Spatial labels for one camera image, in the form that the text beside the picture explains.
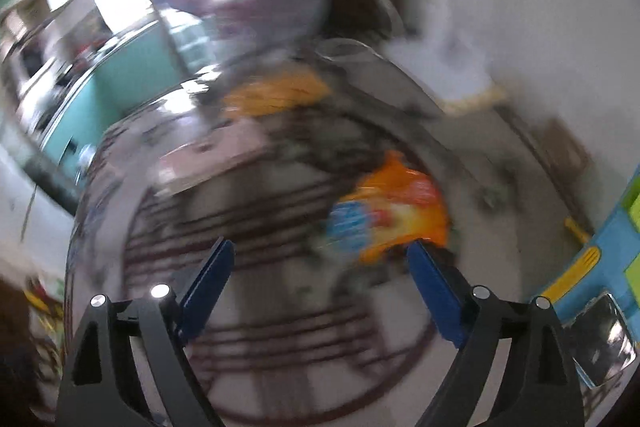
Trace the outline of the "pink paper packet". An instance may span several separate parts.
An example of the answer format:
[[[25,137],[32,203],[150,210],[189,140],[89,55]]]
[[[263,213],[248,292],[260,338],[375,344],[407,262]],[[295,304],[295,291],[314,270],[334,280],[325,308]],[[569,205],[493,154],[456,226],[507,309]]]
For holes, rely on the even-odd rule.
[[[162,156],[149,170],[157,195],[190,190],[268,152],[271,140],[257,122],[244,119]]]

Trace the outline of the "blue yellow toy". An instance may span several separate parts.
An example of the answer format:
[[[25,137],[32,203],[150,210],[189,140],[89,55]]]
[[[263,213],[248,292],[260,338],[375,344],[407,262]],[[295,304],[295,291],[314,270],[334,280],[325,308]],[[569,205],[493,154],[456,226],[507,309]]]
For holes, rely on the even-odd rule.
[[[639,358],[639,173],[602,227],[542,295],[551,301],[577,372],[590,388]]]

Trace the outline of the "floral patterned tablecloth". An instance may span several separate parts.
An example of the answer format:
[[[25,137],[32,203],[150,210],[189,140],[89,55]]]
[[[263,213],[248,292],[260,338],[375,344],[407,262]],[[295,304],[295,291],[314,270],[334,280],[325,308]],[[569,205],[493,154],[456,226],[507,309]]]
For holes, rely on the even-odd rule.
[[[474,283],[520,300],[575,254],[588,218],[536,136],[501,104],[450,118],[393,66],[323,64],[331,94],[262,117],[267,152],[189,191],[149,178],[166,153],[226,124],[247,67],[163,93],[112,124],[87,174],[67,259],[65,326],[89,299],[136,298],[196,268],[219,237],[235,264],[186,354],[231,426],[411,426],[449,369],[401,247],[360,267],[329,250],[332,207],[387,152],[432,176],[450,257]]]

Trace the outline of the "teal kitchen cabinets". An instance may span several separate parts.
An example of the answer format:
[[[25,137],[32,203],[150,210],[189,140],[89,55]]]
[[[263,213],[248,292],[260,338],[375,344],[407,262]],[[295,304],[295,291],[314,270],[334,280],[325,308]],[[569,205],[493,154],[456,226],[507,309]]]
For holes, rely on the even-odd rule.
[[[44,130],[43,152],[75,176],[85,146],[98,146],[112,124],[182,78],[162,25],[143,27],[77,80]]]

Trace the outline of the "bag of orange snacks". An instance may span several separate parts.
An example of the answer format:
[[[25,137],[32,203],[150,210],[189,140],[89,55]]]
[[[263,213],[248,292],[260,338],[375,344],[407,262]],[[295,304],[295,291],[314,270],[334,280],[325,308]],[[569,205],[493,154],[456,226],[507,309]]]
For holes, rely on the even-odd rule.
[[[282,68],[232,89],[224,97],[224,116],[233,120],[269,116],[317,104],[331,94],[311,68]]]

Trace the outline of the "orange snack bag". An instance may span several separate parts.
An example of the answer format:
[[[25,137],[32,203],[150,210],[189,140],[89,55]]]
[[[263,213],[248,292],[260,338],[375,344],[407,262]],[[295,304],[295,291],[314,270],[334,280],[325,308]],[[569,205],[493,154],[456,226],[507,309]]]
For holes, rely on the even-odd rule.
[[[321,247],[338,261],[374,265],[387,251],[419,239],[445,247],[449,231],[449,212],[435,180],[389,150],[380,168],[333,205]]]

